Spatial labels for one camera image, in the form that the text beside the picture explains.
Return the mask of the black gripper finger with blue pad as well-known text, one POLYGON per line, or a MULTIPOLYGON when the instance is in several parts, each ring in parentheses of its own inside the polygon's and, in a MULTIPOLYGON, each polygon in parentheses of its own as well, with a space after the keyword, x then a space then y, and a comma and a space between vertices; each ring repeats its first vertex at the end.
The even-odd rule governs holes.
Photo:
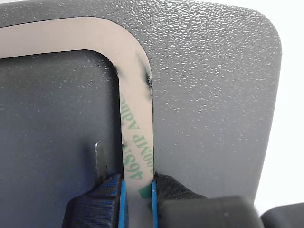
POLYGON ((207 198, 171 176, 154 175, 152 214, 155 228, 261 228, 252 204, 240 196, 207 198))
POLYGON ((66 207, 63 228, 128 228, 127 190, 123 174, 108 174, 101 142, 95 144, 97 179, 85 194, 66 207))

